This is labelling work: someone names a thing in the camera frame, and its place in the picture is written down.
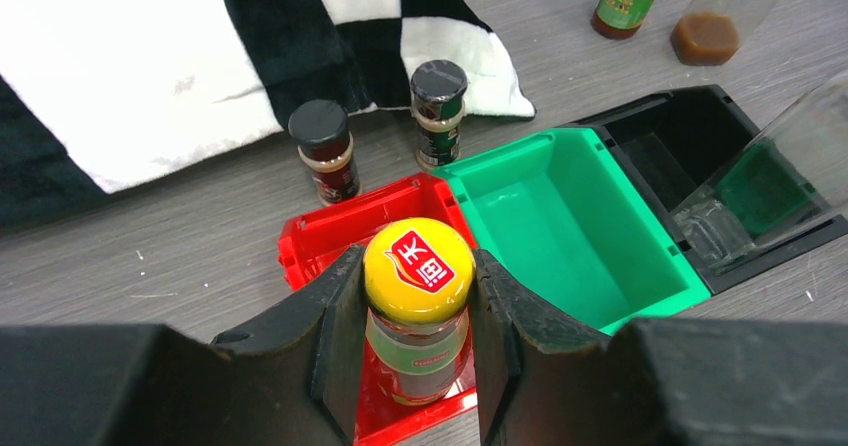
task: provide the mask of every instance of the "checkered towel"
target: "checkered towel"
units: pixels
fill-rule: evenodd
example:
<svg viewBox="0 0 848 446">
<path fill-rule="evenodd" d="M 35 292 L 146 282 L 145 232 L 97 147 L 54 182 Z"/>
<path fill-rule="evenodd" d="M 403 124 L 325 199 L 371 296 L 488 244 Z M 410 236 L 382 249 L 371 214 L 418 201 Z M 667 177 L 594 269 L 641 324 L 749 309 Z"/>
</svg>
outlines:
<svg viewBox="0 0 848 446">
<path fill-rule="evenodd" d="M 0 222 L 254 142 L 310 99 L 407 108 L 439 58 L 469 114 L 535 114 L 463 0 L 0 0 Z"/>
</svg>

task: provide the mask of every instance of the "wooden table surface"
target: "wooden table surface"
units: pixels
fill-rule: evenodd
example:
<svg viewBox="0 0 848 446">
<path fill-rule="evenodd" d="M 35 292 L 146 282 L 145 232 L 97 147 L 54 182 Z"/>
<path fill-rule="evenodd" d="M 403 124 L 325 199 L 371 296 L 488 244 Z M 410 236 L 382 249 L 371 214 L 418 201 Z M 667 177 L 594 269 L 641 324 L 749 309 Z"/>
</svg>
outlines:
<svg viewBox="0 0 848 446">
<path fill-rule="evenodd" d="M 641 31 L 595 34 L 597 0 L 467 0 L 510 50 L 532 122 L 471 118 L 470 156 L 653 91 L 720 84 L 761 127 L 848 68 L 848 0 L 781 0 L 716 69 L 675 59 L 668 36 L 689 0 L 658 0 Z M 356 117 L 368 188 L 418 171 L 408 114 Z M 285 298 L 283 222 L 320 206 L 282 134 L 142 188 L 82 217 L 0 237 L 0 323 L 167 322 L 208 341 Z M 848 238 L 772 270 L 687 316 L 848 319 Z M 469 413 L 407 444 L 478 444 Z"/>
</svg>

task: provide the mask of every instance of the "black plastic container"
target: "black plastic container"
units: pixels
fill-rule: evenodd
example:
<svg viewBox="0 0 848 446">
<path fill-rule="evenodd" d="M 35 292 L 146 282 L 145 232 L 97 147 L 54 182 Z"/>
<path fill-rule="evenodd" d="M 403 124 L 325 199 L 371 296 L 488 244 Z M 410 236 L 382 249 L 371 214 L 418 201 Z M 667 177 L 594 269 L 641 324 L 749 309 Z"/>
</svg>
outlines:
<svg viewBox="0 0 848 446">
<path fill-rule="evenodd" d="M 848 221 L 837 216 L 724 273 L 707 267 L 669 212 L 759 133 L 717 85 L 661 91 L 574 124 L 597 131 L 713 294 L 848 233 Z"/>
</svg>

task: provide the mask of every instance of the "gray table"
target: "gray table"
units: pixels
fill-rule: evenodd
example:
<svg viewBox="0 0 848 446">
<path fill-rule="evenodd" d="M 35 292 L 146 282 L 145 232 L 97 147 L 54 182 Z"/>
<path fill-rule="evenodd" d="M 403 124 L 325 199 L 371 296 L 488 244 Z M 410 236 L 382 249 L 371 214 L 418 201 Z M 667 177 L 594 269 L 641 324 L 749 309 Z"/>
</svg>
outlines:
<svg viewBox="0 0 848 446">
<path fill-rule="evenodd" d="M 759 125 L 848 68 L 848 0 L 781 0 L 725 67 L 677 63 L 669 32 L 689 0 L 658 0 L 626 42 L 595 34 L 597 0 L 467 0 L 513 55 L 539 110 L 529 123 L 472 118 L 471 155 L 655 90 L 716 82 Z M 418 171 L 408 114 L 353 120 L 367 187 Z M 320 205 L 279 135 L 83 217 L 0 238 L 0 322 L 167 322 L 203 341 L 289 294 L 283 222 Z M 708 301 L 688 316 L 837 320 L 848 313 L 848 239 Z M 409 444 L 477 444 L 469 413 Z"/>
</svg>

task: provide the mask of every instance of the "yellow lid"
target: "yellow lid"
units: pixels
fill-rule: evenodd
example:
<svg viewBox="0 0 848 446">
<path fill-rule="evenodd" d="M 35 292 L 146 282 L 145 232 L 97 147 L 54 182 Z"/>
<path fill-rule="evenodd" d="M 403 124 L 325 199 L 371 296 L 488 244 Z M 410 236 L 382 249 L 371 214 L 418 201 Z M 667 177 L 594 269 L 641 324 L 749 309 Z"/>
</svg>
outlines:
<svg viewBox="0 0 848 446">
<path fill-rule="evenodd" d="M 465 306 L 474 256 L 453 228 L 429 218 L 396 221 L 365 250 L 365 292 L 386 318 L 438 323 Z"/>
</svg>

